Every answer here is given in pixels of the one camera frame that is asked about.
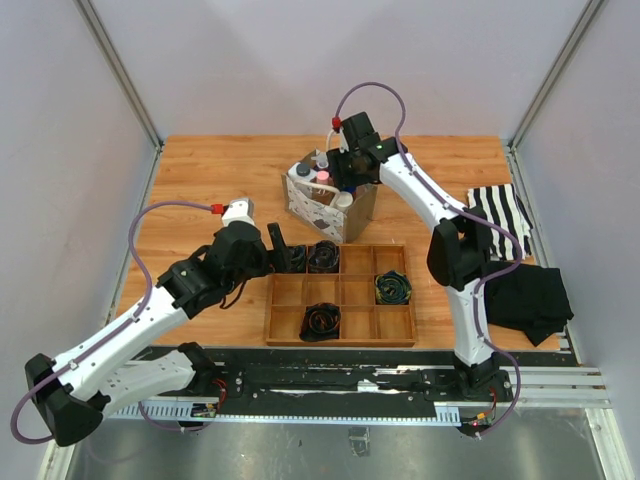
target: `folded clothes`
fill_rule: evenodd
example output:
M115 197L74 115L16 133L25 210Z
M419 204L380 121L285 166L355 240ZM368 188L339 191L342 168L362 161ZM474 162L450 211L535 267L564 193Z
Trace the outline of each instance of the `folded clothes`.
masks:
M488 272L504 270L508 262L489 262ZM573 318L560 270L520 265L487 282L484 293L487 321L523 331L535 346L563 331Z
M469 206L479 205L487 214L487 220L508 230L518 239L525 256L531 255L531 229L533 224L527 217L522 202L516 196L513 185L494 185L472 188L468 192ZM493 242L491 255L500 260L515 260L516 249L511 240L491 230Z

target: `white bottle cap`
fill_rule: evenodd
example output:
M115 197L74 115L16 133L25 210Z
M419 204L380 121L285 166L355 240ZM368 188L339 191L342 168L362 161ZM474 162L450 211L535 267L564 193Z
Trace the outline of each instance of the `white bottle cap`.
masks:
M346 212L351 205L353 205L353 195L349 192L340 192L335 207L341 212Z
M316 161L316 167L319 170L326 170L329 168L329 159L327 159L327 154L324 152L319 153L317 156L313 157Z

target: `black cloth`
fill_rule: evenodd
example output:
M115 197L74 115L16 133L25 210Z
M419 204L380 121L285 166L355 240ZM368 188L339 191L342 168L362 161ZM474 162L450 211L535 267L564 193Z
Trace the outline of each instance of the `black cloth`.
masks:
M489 262L488 273L504 270L509 262ZM563 331L573 318L560 270L520 265L514 272L485 286L487 321L523 331L533 345Z

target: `red wire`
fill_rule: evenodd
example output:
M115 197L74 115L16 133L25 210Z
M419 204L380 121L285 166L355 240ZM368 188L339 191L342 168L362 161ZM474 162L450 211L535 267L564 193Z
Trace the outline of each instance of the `red wire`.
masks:
M495 413L496 406L498 405L498 392L493 387L489 387L489 391L491 392L491 396L493 397L493 405L486 412L483 412L485 416L489 416L490 413Z
M227 399L227 382L220 378L216 378L213 380L213 383L220 387L220 398L218 399L218 411L220 411L220 407L222 407L222 404Z

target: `cardboard box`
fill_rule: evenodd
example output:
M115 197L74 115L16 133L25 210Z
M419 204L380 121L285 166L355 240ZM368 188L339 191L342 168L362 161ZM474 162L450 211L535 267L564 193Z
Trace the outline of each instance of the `cardboard box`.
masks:
M318 150L314 150L300 161L313 167L313 157L318 153ZM378 187L375 185L358 187L353 204L346 212L341 212L307 197L295 187L286 173L282 175L282 188L284 209L326 239L336 243L350 243L360 236L373 218L378 193Z

